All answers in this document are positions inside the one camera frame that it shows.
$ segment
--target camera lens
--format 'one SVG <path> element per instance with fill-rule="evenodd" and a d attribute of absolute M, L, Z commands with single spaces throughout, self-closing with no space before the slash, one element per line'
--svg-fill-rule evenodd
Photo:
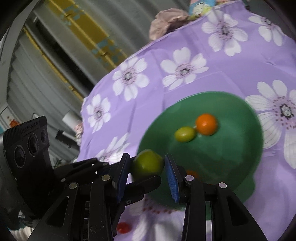
<path fill-rule="evenodd" d="M 18 167 L 21 168 L 25 165 L 26 155 L 25 155 L 24 149 L 21 146 L 17 146 L 15 148 L 14 158 L 15 158 L 15 163 L 17 164 Z"/>
<path fill-rule="evenodd" d="M 45 130 L 41 131 L 41 141 L 44 144 L 46 142 L 46 133 Z"/>
<path fill-rule="evenodd" d="M 28 149 L 32 156 L 34 156 L 38 151 L 38 139 L 35 134 L 30 135 L 28 140 Z"/>

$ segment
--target lime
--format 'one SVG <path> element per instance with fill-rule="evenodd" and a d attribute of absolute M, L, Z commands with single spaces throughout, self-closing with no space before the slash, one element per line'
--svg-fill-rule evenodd
<path fill-rule="evenodd" d="M 189 142 L 194 139 L 196 131 L 190 126 L 184 126 L 175 132 L 175 138 L 178 142 Z"/>
<path fill-rule="evenodd" d="M 149 175 L 160 175 L 164 168 L 163 158 L 150 149 L 140 152 L 132 163 L 131 174 L 134 179 Z"/>

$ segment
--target white cylinder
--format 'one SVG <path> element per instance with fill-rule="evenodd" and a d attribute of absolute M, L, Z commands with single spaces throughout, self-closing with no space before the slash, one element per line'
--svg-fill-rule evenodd
<path fill-rule="evenodd" d="M 72 111 L 69 111 L 63 118 L 63 122 L 73 131 L 75 127 L 81 123 L 81 119 Z"/>

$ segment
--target yellow stripe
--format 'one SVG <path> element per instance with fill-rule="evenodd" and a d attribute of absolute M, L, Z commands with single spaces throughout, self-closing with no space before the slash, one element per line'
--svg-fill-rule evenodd
<path fill-rule="evenodd" d="M 74 0 L 47 2 L 47 6 L 60 17 L 108 71 L 115 69 L 127 58 L 114 40 L 110 39 L 110 36 Z"/>
<path fill-rule="evenodd" d="M 57 76 L 68 86 L 68 88 L 75 94 L 76 97 L 78 97 L 79 100 L 83 101 L 83 97 L 77 92 L 77 90 L 69 83 L 69 81 L 64 77 L 64 75 L 54 66 L 54 64 L 51 62 L 51 60 L 45 55 L 45 53 L 40 49 L 38 44 L 33 39 L 32 35 L 28 32 L 26 27 L 23 27 L 23 31 L 29 38 L 32 45 L 39 51 L 41 56 L 44 58 L 44 60 L 47 62 L 47 64 L 52 68 L 52 70 L 57 74 Z"/>

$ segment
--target purple tablecloth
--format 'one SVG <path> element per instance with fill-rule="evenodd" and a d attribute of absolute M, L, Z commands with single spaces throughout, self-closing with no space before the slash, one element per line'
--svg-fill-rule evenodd
<path fill-rule="evenodd" d="M 117 162 L 136 155 L 152 121 L 178 100 L 204 91 L 245 99 L 264 131 L 264 152 L 245 205 L 269 241 L 296 212 L 296 45 L 241 1 L 217 7 L 154 41 L 106 75 L 82 107 L 79 160 Z M 184 212 L 151 200 L 127 207 L 120 221 L 131 232 L 115 240 L 180 240 Z M 210 223 L 207 226 L 210 240 Z"/>

